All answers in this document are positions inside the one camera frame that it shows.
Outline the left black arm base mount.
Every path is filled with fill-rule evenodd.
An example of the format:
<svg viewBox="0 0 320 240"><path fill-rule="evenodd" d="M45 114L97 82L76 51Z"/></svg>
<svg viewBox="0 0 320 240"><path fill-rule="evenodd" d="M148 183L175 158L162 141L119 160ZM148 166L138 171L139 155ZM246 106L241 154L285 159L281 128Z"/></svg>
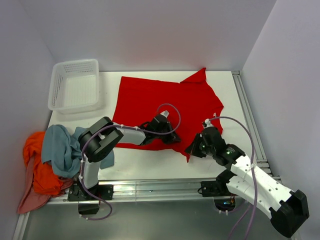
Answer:
<svg viewBox="0 0 320 240"><path fill-rule="evenodd" d="M90 188L88 190L91 194L103 199L105 201L111 200L113 198L114 186L112 184L97 184L96 186ZM82 185L78 182L72 185L69 188L68 202L87 202L87 201L96 201L94 197L89 195L87 192L83 190ZM78 213L84 215L95 215L98 213L100 209L99 200L98 203L79 203L78 204Z"/></svg>

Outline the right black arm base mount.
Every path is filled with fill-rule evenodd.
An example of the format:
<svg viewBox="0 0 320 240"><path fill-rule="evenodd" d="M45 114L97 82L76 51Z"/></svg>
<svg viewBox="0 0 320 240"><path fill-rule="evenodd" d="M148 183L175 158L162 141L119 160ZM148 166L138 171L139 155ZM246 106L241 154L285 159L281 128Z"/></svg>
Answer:
<svg viewBox="0 0 320 240"><path fill-rule="evenodd" d="M204 198L213 198L214 205L218 210L231 211L236 207L234 195L217 180L201 181L197 192Z"/></svg>

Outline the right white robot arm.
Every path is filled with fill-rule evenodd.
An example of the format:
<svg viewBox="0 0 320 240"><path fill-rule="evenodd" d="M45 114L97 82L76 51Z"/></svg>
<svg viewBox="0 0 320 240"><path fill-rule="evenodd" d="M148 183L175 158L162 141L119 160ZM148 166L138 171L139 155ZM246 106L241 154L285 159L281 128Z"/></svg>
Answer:
<svg viewBox="0 0 320 240"><path fill-rule="evenodd" d="M185 151L199 158L211 156L225 167L214 181L201 182L203 197L237 195L262 211L286 238L309 218L307 197L301 190L291 190L251 163L243 150L225 142L216 127L208 126L196 134Z"/></svg>

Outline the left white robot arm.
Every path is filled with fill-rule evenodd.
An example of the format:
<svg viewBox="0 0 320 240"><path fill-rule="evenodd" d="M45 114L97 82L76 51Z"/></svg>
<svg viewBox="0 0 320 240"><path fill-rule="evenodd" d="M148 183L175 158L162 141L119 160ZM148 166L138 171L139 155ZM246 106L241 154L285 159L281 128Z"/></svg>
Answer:
<svg viewBox="0 0 320 240"><path fill-rule="evenodd" d="M109 117L103 117L78 138L82 160L78 177L81 187L79 194L86 200L91 200L98 193L98 173L101 161L113 156L113 149L119 143L145 146L160 139L164 144L171 145L181 142L169 121L167 110L157 114L151 121L139 126L117 124Z"/></svg>

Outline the blue grey t shirt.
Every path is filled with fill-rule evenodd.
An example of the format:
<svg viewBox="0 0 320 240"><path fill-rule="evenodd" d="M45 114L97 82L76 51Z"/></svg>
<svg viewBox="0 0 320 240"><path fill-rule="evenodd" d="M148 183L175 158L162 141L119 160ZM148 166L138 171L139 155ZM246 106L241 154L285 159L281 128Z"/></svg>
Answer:
<svg viewBox="0 0 320 240"><path fill-rule="evenodd" d="M41 150L43 164L51 165L53 173L71 179L76 174L84 175L88 163L82 165L82 151L78 141L85 128L77 127L73 134L60 124L51 125L44 134Z"/></svg>

